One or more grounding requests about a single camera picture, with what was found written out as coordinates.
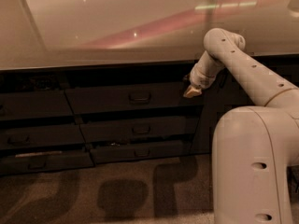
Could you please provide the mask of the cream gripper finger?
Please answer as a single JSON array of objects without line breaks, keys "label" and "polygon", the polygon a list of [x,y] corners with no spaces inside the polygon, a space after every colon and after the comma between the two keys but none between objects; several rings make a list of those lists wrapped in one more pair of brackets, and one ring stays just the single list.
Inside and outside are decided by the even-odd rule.
[{"label": "cream gripper finger", "polygon": [[193,86],[189,86],[187,90],[184,92],[183,96],[185,98],[193,98],[195,96],[199,96],[202,94],[202,90],[199,88],[195,88]]}]

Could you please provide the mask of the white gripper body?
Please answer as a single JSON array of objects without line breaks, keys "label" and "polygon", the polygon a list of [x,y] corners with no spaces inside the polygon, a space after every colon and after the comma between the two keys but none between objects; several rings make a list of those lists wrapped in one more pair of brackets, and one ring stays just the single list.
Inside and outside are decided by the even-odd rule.
[{"label": "white gripper body", "polygon": [[215,77],[208,77],[204,74],[201,66],[195,65],[190,72],[191,85],[197,89],[208,89],[215,81]]}]

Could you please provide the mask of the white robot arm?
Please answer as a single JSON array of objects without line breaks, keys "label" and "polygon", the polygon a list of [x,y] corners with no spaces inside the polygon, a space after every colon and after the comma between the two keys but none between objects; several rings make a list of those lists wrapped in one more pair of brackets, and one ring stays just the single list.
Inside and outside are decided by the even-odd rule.
[{"label": "white robot arm", "polygon": [[287,169],[299,164],[299,89],[244,52],[245,39],[220,28],[184,95],[198,96],[226,68],[253,102],[219,120],[212,143],[215,224],[292,224]]}]

